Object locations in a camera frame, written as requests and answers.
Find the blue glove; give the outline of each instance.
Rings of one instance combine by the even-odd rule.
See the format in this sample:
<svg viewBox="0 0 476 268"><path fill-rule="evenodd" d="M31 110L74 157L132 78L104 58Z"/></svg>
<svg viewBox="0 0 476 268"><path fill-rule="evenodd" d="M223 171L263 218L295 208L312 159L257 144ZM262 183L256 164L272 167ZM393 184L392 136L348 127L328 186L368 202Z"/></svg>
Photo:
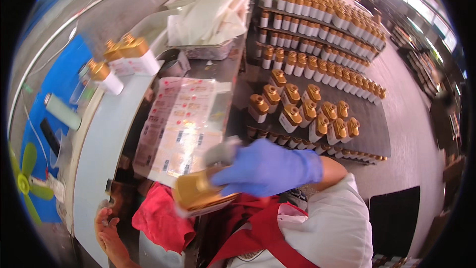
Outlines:
<svg viewBox="0 0 476 268"><path fill-rule="evenodd" d="M221 194L244 192L268 197L322 180L320 157L312 150L288 150L258 139L238 148L233 164L211 177L215 186L226 185Z"/></svg>

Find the white cylinder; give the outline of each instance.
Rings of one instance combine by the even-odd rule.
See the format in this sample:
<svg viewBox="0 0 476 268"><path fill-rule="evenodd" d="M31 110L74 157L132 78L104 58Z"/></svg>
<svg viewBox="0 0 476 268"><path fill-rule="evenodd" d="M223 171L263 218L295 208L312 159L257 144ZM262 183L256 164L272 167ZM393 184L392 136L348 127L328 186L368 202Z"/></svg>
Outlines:
<svg viewBox="0 0 476 268"><path fill-rule="evenodd" d="M292 13L294 11L294 3L287 2L286 3L286 12Z"/></svg>
<svg viewBox="0 0 476 268"><path fill-rule="evenodd" d="M271 67L271 60L263 59L263 69L270 69Z"/></svg>
<svg viewBox="0 0 476 268"><path fill-rule="evenodd" d="M331 76L329 75L324 75L324 78L322 78L321 82L324 83L325 85L328 85L330 80L331 80Z"/></svg>
<svg viewBox="0 0 476 268"><path fill-rule="evenodd" d="M291 24L291 21L283 20L283 22L281 23L281 29L282 30L289 30L289 25L290 24Z"/></svg>
<svg viewBox="0 0 476 268"><path fill-rule="evenodd" d="M261 27L268 27L269 18L261 17Z"/></svg>
<svg viewBox="0 0 476 268"><path fill-rule="evenodd" d="M269 44L270 44L271 46L276 46L276 45L277 45L277 37L271 37L271 38L269 39Z"/></svg>
<svg viewBox="0 0 476 268"><path fill-rule="evenodd" d="M304 67L298 67L297 65L294 67L293 74L297 77L302 76L302 72L304 71Z"/></svg>
<svg viewBox="0 0 476 268"><path fill-rule="evenodd" d="M337 82L336 87L337 87L338 90L343 90L343 89L344 89L344 86L345 86L346 84L347 84L346 81L339 80L339 82Z"/></svg>
<svg viewBox="0 0 476 268"><path fill-rule="evenodd" d="M284 66L284 73L285 74L291 75L293 73L293 70L294 70L294 66L292 66L290 64L286 64Z"/></svg>
<svg viewBox="0 0 476 268"><path fill-rule="evenodd" d="M299 33L302 33L302 34L305 34L306 31L307 31L307 25L304 25L304 24L300 24L299 25L299 29L297 30Z"/></svg>
<svg viewBox="0 0 476 268"><path fill-rule="evenodd" d="M289 48L291 46L292 39L284 39L284 47Z"/></svg>
<svg viewBox="0 0 476 268"><path fill-rule="evenodd" d="M318 36L319 36L319 38L321 38L321 39L326 39L328 33L329 33L328 31L325 31L325 30L321 29L321 30L319 31Z"/></svg>
<svg viewBox="0 0 476 268"><path fill-rule="evenodd" d="M306 65L306 68L304 69L304 77L311 79L313 75L315 74L314 72L315 71L313 71L312 69L309 69L308 65Z"/></svg>
<svg viewBox="0 0 476 268"><path fill-rule="evenodd" d="M281 69L283 66L283 62L274 62L273 63L273 69Z"/></svg>
<svg viewBox="0 0 476 268"><path fill-rule="evenodd" d="M291 22L291 25L289 26L289 31L296 32L298 30L298 26L299 26L299 23Z"/></svg>
<svg viewBox="0 0 476 268"><path fill-rule="evenodd" d="M310 11L311 11L311 7L303 6L303 7L302 7L302 12L301 12L301 14L302 14L303 16L306 16L306 17L307 17L307 16L309 16L309 12L310 12Z"/></svg>
<svg viewBox="0 0 476 268"><path fill-rule="evenodd" d="M301 45L299 46L299 51L306 52L307 46L307 44L301 43Z"/></svg>
<svg viewBox="0 0 476 268"><path fill-rule="evenodd" d="M293 13L296 15L301 15L302 12L302 5L295 4Z"/></svg>
<svg viewBox="0 0 476 268"><path fill-rule="evenodd" d="M280 11L284 11L286 8L286 1L285 0L277 0L277 9Z"/></svg>
<svg viewBox="0 0 476 268"><path fill-rule="evenodd" d="M279 20L279 19L275 19L273 21L273 28L276 29L276 30L280 30L281 29L281 23L283 21L282 20Z"/></svg>
<svg viewBox="0 0 476 268"><path fill-rule="evenodd" d="M319 71L317 70L317 71L315 71L314 76L312 77L312 79L314 79L314 81L316 81L316 82L320 82L320 81L322 81L324 76L326 76L326 75L322 74L322 73L319 73Z"/></svg>

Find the bottle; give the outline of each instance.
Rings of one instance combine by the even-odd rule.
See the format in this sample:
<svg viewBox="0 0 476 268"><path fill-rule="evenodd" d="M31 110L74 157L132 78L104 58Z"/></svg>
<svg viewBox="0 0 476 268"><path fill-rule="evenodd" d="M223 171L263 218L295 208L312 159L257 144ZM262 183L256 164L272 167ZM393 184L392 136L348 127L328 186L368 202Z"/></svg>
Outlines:
<svg viewBox="0 0 476 268"><path fill-rule="evenodd" d="M270 85L276 87L276 91L279 95L281 95L283 93L284 86L286 85L286 82L287 82L286 77L284 77L284 72L282 70L273 69L271 71L271 77L269 78L268 83Z"/></svg>
<svg viewBox="0 0 476 268"><path fill-rule="evenodd" d="M284 86L284 91L281 94L281 101L283 102L283 106L295 106L301 99L301 96L299 95L298 91L299 89L297 86L291 83L286 83L286 85Z"/></svg>
<svg viewBox="0 0 476 268"><path fill-rule="evenodd" d="M337 118L329 126L329 131L327 132L327 142L329 145L336 145L340 140L346 137L346 126L342 118Z"/></svg>
<svg viewBox="0 0 476 268"><path fill-rule="evenodd" d="M275 14L274 21L273 21L273 28L280 30L282 22L283 22L283 15Z"/></svg>
<svg viewBox="0 0 476 268"><path fill-rule="evenodd" d="M246 133L248 137L254 138L254 136L256 135L256 132L257 132L256 128L246 127Z"/></svg>
<svg viewBox="0 0 476 268"><path fill-rule="evenodd" d="M302 76L302 72L304 71L306 64L307 64L306 54L299 53L297 55L297 63L296 63L296 66L294 67L293 74L297 77Z"/></svg>
<svg viewBox="0 0 476 268"><path fill-rule="evenodd" d="M109 65L109 68L116 76L126 76L134 74L134 70L126 62L119 48L121 44L115 44L111 39L106 42L106 51L103 56Z"/></svg>
<svg viewBox="0 0 476 268"><path fill-rule="evenodd" d="M287 2L286 2L286 12L293 13L295 3L296 3L296 0L287 0Z"/></svg>
<svg viewBox="0 0 476 268"><path fill-rule="evenodd" d="M271 38L269 39L269 44L271 46L276 46L277 45L277 36L278 36L278 33L276 33L276 32L271 34Z"/></svg>
<svg viewBox="0 0 476 268"><path fill-rule="evenodd" d="M274 113L281 98L275 86L267 84L263 87L263 98L265 103L269 106L268 113Z"/></svg>
<svg viewBox="0 0 476 268"><path fill-rule="evenodd" d="M87 65L91 72L91 79L98 82L99 87L116 96L122 92L124 84L111 72L106 63L90 59Z"/></svg>
<svg viewBox="0 0 476 268"><path fill-rule="evenodd" d="M328 33L329 33L329 27L321 26L318 36L320 39L326 39Z"/></svg>
<svg viewBox="0 0 476 268"><path fill-rule="evenodd" d="M309 54L312 54L312 51L314 51L315 46L316 46L316 42L309 41L309 43L307 45L307 48L306 48L306 52L309 53Z"/></svg>
<svg viewBox="0 0 476 268"><path fill-rule="evenodd" d="M261 27L268 27L268 21L269 21L269 13L266 11L263 11L261 13L261 21L260 21Z"/></svg>
<svg viewBox="0 0 476 268"><path fill-rule="evenodd" d="M347 121L346 137L341 140L342 143L347 143L353 138L358 136L358 129L360 128L360 122L355 117L351 117Z"/></svg>
<svg viewBox="0 0 476 268"><path fill-rule="evenodd" d="M327 61L330 57L330 52L332 49L329 46L326 46L324 50L321 51L321 59Z"/></svg>
<svg viewBox="0 0 476 268"><path fill-rule="evenodd" d="M293 37L293 40L291 42L291 48L292 49L298 48L298 44L299 44L299 37Z"/></svg>
<svg viewBox="0 0 476 268"><path fill-rule="evenodd" d="M286 143L289 141L289 139L291 139L290 136L284 136L284 135L281 135L279 136L279 138L277 139L277 143L281 146L284 146L286 145Z"/></svg>
<svg viewBox="0 0 476 268"><path fill-rule="evenodd" d="M278 136L279 136L278 134L269 133L269 134L268 134L268 140L274 143L274 142L277 140L277 137L278 137Z"/></svg>
<svg viewBox="0 0 476 268"><path fill-rule="evenodd" d="M284 16L283 22L281 24L281 29L282 30L289 30L289 25L291 24L291 17L289 16Z"/></svg>
<svg viewBox="0 0 476 268"><path fill-rule="evenodd" d="M301 121L302 117L299 115L299 109L295 105L285 105L283 111L279 115L279 122L288 133L294 132Z"/></svg>
<svg viewBox="0 0 476 268"><path fill-rule="evenodd" d="M329 120L329 122L333 122L337 119L337 106L325 101L322 106L318 109L318 115L324 114L324 116Z"/></svg>
<svg viewBox="0 0 476 268"><path fill-rule="evenodd" d="M286 8L286 1L287 0L277 0L277 9L280 11L284 11Z"/></svg>
<svg viewBox="0 0 476 268"><path fill-rule="evenodd" d="M336 33L337 33L337 31L330 30L329 33L326 36L326 41L328 41L329 43L334 42L334 39L336 38Z"/></svg>
<svg viewBox="0 0 476 268"><path fill-rule="evenodd" d="M318 69L318 58L315 56L309 56L309 60L307 61L306 68L304 69L304 77L306 77L307 79L312 79L317 69Z"/></svg>
<svg viewBox="0 0 476 268"><path fill-rule="evenodd" d="M312 52L312 55L314 56L319 56L319 53L322 51L323 45L321 43L317 43L316 46L314 47L314 51Z"/></svg>
<svg viewBox="0 0 476 268"><path fill-rule="evenodd" d="M298 31L298 26L299 26L299 19L298 18L291 19L291 25L289 26L289 31L290 32L297 32Z"/></svg>
<svg viewBox="0 0 476 268"><path fill-rule="evenodd" d="M316 153L317 154L323 154L324 152L328 151L330 149L330 145L327 144L320 144L316 146Z"/></svg>
<svg viewBox="0 0 476 268"><path fill-rule="evenodd" d="M343 100L340 100L339 103L337 103L337 117L342 118L343 120L346 120L347 116L349 116L348 109L349 109L349 104L347 104Z"/></svg>
<svg viewBox="0 0 476 268"><path fill-rule="evenodd" d="M309 16L309 12L311 11L311 5L312 5L311 0L304 1L304 5L302 6L302 12L301 12L303 16L306 16L306 17Z"/></svg>
<svg viewBox="0 0 476 268"><path fill-rule="evenodd" d="M272 5L273 5L273 0L264 0L263 2L263 6L265 8L271 8Z"/></svg>
<svg viewBox="0 0 476 268"><path fill-rule="evenodd" d="M269 106L259 94L252 94L249 98L248 112L258 123L263 123L266 120Z"/></svg>
<svg viewBox="0 0 476 268"><path fill-rule="evenodd" d="M296 0L293 13L296 15L301 15L303 5L304 5L304 0Z"/></svg>
<svg viewBox="0 0 476 268"><path fill-rule="evenodd" d="M327 73L327 62L325 60L318 61L318 67L312 79L316 82L321 82L324 77L326 77Z"/></svg>
<svg viewBox="0 0 476 268"><path fill-rule="evenodd" d="M289 141L288 146L291 148L296 148L296 146L298 146L301 142L302 139L291 137L291 141Z"/></svg>
<svg viewBox="0 0 476 268"><path fill-rule="evenodd" d="M284 47L289 48L291 47L291 41L293 39L293 36L291 35L286 35L284 39Z"/></svg>
<svg viewBox="0 0 476 268"><path fill-rule="evenodd" d="M295 51L289 51L288 60L286 61L286 65L284 66L284 73L291 75L293 73L296 62L297 62L297 53Z"/></svg>
<svg viewBox="0 0 476 268"><path fill-rule="evenodd" d="M330 21L332 20L333 15L334 15L334 10L331 7L328 7L325 11L323 21L325 23L330 23Z"/></svg>
<svg viewBox="0 0 476 268"><path fill-rule="evenodd" d="M256 137L256 139L264 139L266 138L267 135L268 135L267 131L261 130L258 132L258 136Z"/></svg>
<svg viewBox="0 0 476 268"><path fill-rule="evenodd" d="M122 37L119 51L135 74L153 76L160 70L154 53L142 37L134 38L130 33L126 33Z"/></svg>

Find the gold bottle cap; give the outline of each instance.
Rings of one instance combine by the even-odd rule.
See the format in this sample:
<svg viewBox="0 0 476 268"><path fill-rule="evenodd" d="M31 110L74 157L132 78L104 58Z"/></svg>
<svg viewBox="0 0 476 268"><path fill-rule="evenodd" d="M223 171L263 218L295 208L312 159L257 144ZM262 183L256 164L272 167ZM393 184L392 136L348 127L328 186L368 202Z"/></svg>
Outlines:
<svg viewBox="0 0 476 268"><path fill-rule="evenodd" d="M125 58L142 57L149 50L146 40L143 37L134 38L130 33L122 37L120 52Z"/></svg>
<svg viewBox="0 0 476 268"><path fill-rule="evenodd" d="M320 88L314 84L308 84L306 91L309 96L309 99L312 100L314 103L317 103L321 100Z"/></svg>
<svg viewBox="0 0 476 268"><path fill-rule="evenodd" d="M343 139L347 136L346 133L346 126L347 123L345 123L342 118L337 118L334 121L334 133L336 134L337 139Z"/></svg>
<svg viewBox="0 0 476 268"><path fill-rule="evenodd" d="M89 71L91 74L91 79L94 81L104 81L104 79L109 76L111 70L108 65L104 62L95 62L93 59L88 61Z"/></svg>
<svg viewBox="0 0 476 268"><path fill-rule="evenodd" d="M111 39L106 42L106 51L104 51L104 58L106 61L114 61L121 59L123 56L119 51L120 44L114 43Z"/></svg>
<svg viewBox="0 0 476 268"><path fill-rule="evenodd" d="M265 115L269 110L268 104L266 104L264 98L259 94L252 94L251 97L249 97L249 102L259 115Z"/></svg>
<svg viewBox="0 0 476 268"><path fill-rule="evenodd" d="M349 131L349 137L357 137L358 129L360 128L360 122L355 117L351 117L347 122L347 129Z"/></svg>
<svg viewBox="0 0 476 268"><path fill-rule="evenodd" d="M338 107L337 107L337 117L342 118L342 119L346 119L347 116L349 115L348 114L349 104L347 104L346 102L341 100L341 101L339 101L339 103L337 105L338 105Z"/></svg>
<svg viewBox="0 0 476 268"><path fill-rule="evenodd" d="M322 106L321 106L321 110L322 110L322 113L324 113L324 115L327 117L327 119L329 121L333 121L337 118L337 114L336 114L336 111L337 111L337 106L328 102L328 101L325 101Z"/></svg>
<svg viewBox="0 0 476 268"><path fill-rule="evenodd" d="M284 72L280 69L272 70L271 77L278 87L283 87L287 82L286 77L284 77Z"/></svg>
<svg viewBox="0 0 476 268"><path fill-rule="evenodd" d="M263 96L266 97L272 106L279 104L279 101L281 100L276 87L269 84L263 87Z"/></svg>
<svg viewBox="0 0 476 268"><path fill-rule="evenodd" d="M294 105L285 105L283 108L283 113L293 127L297 126L299 123L302 122L302 117L299 114L299 109Z"/></svg>
<svg viewBox="0 0 476 268"><path fill-rule="evenodd" d="M284 91L286 92L286 95L288 96L289 102L293 105L296 105L299 100L301 99L301 96L299 95L299 89L297 86L291 83L286 83L284 86Z"/></svg>
<svg viewBox="0 0 476 268"><path fill-rule="evenodd" d="M303 113L304 113L304 118L307 121L311 121L314 118L316 118L316 116L317 116L317 114L316 114L316 103L314 103L310 99L307 99L307 100L304 101L304 103L302 104L302 110L303 110Z"/></svg>

